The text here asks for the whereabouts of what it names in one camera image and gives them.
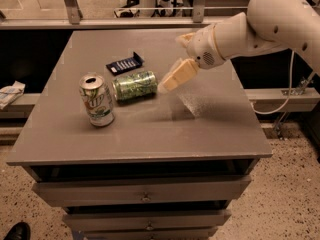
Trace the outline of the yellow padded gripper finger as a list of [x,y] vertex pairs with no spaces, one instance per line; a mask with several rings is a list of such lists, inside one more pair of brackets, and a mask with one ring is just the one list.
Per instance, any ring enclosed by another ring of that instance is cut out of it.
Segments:
[[186,48],[191,41],[192,37],[194,36],[194,32],[188,33],[188,34],[183,34],[178,36],[175,41],[181,45],[183,48]]
[[168,93],[191,80],[197,75],[198,71],[199,66],[193,59],[179,58],[158,83],[157,90],[162,94]]

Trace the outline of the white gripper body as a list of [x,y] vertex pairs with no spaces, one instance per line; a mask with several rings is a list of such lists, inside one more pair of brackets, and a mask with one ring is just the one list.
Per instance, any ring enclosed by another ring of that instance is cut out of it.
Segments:
[[201,69],[211,69],[225,63],[214,39],[214,25],[209,25],[195,32],[188,45],[187,54],[194,59]]

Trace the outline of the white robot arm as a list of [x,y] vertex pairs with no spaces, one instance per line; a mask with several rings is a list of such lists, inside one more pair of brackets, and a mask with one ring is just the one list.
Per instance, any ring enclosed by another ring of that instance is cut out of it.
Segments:
[[320,15],[306,0],[250,0],[247,11],[181,35],[177,42],[188,57],[179,59],[158,84],[168,93],[196,76],[235,57],[297,53],[320,74]]

